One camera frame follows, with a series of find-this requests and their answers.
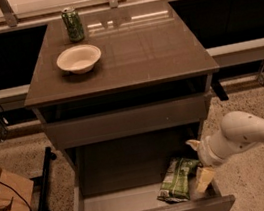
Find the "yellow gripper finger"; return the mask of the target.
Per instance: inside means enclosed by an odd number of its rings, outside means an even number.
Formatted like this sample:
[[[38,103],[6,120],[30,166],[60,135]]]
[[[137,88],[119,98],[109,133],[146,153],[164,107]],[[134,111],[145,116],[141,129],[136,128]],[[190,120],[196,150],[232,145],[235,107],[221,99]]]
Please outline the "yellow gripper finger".
[[[196,170],[196,192],[203,194],[215,176],[213,167],[201,167]]]
[[[189,145],[191,147],[191,149],[193,149],[194,151],[198,151],[199,145],[200,145],[200,141],[192,139],[192,140],[187,140],[185,142],[187,145]]]

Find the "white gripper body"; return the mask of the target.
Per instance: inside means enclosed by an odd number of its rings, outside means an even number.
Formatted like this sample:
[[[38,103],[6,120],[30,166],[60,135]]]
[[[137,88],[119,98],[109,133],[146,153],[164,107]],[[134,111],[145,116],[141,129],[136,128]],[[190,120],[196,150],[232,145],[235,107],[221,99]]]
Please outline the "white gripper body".
[[[238,152],[237,149],[238,145],[226,139],[222,131],[217,131],[201,138],[197,155],[203,166],[212,167],[224,164],[230,156]]]

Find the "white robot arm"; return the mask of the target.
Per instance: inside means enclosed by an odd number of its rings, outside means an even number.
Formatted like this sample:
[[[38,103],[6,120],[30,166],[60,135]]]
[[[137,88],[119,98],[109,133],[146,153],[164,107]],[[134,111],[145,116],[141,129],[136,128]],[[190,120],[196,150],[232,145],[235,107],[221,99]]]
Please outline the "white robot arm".
[[[196,192],[202,194],[214,178],[216,168],[234,154],[246,152],[256,143],[264,143],[264,119],[244,111],[225,114],[219,131],[200,140],[187,140],[197,152],[201,169],[196,173]]]

